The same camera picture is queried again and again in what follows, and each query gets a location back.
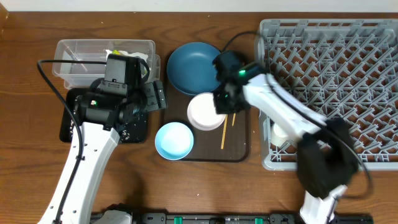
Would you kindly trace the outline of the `pink bowl with rice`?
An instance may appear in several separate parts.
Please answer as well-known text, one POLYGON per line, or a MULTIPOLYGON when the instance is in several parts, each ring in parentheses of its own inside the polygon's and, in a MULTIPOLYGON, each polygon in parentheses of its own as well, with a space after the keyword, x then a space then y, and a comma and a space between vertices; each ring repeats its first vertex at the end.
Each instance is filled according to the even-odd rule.
POLYGON ((201 93, 189 102, 187 118, 193 127, 201 131, 211 131, 225 121, 226 115, 216 112, 212 93, 201 93))

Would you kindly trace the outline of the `white napkin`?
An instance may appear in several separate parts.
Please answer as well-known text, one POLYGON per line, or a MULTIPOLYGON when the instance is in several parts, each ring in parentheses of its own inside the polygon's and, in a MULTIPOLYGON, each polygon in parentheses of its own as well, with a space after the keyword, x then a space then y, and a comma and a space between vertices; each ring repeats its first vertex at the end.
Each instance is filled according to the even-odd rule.
MULTIPOLYGON (((110 54, 112 54, 111 52, 113 50, 105 49, 104 51, 106 52, 106 58, 108 58, 108 56, 110 54)), ((140 52, 129 53, 129 52, 124 51, 124 50, 118 50, 118 51, 120 51, 122 53, 122 56, 137 57, 137 58, 143 59, 144 64, 141 65, 141 77, 143 79, 148 79, 149 78, 150 66, 147 63, 147 59, 149 58, 149 56, 147 54, 140 53, 140 52)))

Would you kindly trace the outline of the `light blue bowl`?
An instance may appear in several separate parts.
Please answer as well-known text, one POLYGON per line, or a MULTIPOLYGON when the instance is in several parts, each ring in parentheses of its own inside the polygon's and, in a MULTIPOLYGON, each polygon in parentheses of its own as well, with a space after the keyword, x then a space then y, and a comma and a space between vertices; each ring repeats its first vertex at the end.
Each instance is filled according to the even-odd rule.
POLYGON ((163 125, 155 136, 155 148, 164 159, 176 161, 186 157, 193 148, 191 129, 179 122, 163 125))

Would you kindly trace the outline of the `white cup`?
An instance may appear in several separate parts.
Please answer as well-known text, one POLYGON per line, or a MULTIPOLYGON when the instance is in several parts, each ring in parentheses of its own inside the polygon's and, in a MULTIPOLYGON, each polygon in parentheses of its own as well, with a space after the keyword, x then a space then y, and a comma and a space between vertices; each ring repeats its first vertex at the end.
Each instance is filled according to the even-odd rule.
POLYGON ((284 127, 274 123, 271 127, 271 143, 277 147, 284 144, 292 145, 294 141, 294 129, 290 126, 284 127))

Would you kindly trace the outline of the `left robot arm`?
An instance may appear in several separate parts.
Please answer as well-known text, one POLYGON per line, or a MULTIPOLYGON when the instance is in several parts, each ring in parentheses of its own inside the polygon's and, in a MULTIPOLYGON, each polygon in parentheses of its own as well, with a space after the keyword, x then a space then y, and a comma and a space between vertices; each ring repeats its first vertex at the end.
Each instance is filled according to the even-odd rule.
POLYGON ((165 95, 159 80, 147 83, 147 62, 139 56, 109 54, 104 78, 75 98, 69 107, 46 75, 74 127, 70 152, 41 223, 89 223, 104 169, 122 132, 142 114, 165 109, 165 95))

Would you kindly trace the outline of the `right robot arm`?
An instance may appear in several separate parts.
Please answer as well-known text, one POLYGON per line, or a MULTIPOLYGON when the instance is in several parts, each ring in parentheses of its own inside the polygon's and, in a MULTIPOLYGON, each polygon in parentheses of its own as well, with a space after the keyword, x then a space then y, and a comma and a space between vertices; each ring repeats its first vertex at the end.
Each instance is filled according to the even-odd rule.
POLYGON ((348 124, 328 119, 282 88, 260 63, 243 64, 232 51, 213 60, 220 86, 214 91, 218 114, 253 106, 274 123, 271 143, 295 144, 297 177, 305 189, 300 217, 305 223, 330 223, 338 200, 359 169, 348 124))

